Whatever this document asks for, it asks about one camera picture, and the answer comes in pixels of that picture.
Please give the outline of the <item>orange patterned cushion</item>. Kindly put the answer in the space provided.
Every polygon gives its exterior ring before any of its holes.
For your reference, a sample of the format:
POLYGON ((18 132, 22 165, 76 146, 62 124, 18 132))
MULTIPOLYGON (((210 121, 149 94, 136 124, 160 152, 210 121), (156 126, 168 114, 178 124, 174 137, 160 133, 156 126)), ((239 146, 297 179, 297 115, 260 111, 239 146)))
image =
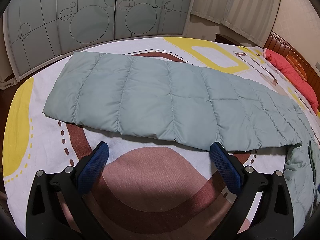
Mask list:
POLYGON ((292 55, 286 55, 286 59, 293 66, 298 75, 307 82, 306 72, 300 62, 292 55))

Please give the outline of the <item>light green quilted down coat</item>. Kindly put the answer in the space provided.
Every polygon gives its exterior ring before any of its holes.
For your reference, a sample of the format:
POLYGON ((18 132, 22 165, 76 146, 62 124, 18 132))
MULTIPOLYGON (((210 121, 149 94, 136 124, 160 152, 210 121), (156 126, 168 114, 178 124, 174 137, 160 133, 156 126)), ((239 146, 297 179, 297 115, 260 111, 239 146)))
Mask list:
POLYGON ((45 103, 53 119, 122 135, 227 151, 289 146, 284 177, 295 232, 319 204, 319 147, 289 97, 255 81, 149 57, 76 52, 45 103))

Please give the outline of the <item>wooden headboard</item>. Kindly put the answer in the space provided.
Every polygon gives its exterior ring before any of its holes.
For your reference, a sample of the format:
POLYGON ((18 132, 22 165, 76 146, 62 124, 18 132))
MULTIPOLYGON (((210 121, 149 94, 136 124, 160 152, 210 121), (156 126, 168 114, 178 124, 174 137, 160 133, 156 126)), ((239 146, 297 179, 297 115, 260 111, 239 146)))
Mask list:
POLYGON ((266 43, 263 48, 268 48, 276 53, 282 55, 283 57, 287 55, 294 56, 299 63, 302 65, 306 72, 308 84, 313 88, 317 99, 319 101, 319 93, 320 93, 320 79, 319 75, 313 69, 313 67, 306 61, 306 59, 287 41, 285 41, 282 37, 274 33, 273 31, 270 33, 266 43))

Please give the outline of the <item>frosted glass wardrobe doors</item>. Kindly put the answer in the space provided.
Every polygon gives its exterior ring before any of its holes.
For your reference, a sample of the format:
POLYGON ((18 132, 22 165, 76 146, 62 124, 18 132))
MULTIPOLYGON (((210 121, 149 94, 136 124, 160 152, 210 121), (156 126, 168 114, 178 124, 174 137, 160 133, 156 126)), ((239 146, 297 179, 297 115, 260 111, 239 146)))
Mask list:
POLYGON ((182 35, 192 0, 11 0, 5 48, 17 80, 70 53, 140 36, 182 35))

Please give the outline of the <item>cream striped curtain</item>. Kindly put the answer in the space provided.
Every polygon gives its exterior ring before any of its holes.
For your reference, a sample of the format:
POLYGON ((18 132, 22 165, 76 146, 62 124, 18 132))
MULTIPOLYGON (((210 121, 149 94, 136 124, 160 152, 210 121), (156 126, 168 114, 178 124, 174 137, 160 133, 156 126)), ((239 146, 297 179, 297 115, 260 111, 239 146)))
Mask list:
POLYGON ((269 37, 281 0, 194 0, 191 13, 224 25, 262 47, 269 37))

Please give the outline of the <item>red pillow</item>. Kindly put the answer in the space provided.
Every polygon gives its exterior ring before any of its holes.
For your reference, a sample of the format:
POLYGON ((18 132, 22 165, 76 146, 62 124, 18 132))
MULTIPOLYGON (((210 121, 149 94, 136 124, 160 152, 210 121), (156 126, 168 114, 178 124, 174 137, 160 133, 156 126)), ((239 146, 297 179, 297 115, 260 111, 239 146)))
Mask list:
POLYGON ((281 74, 283 74, 299 90, 302 96, 310 103, 314 113, 317 114, 319 106, 317 96, 309 83, 302 79, 302 74, 299 75, 289 61, 275 51, 264 48, 263 57, 274 65, 277 70, 279 70, 281 74))

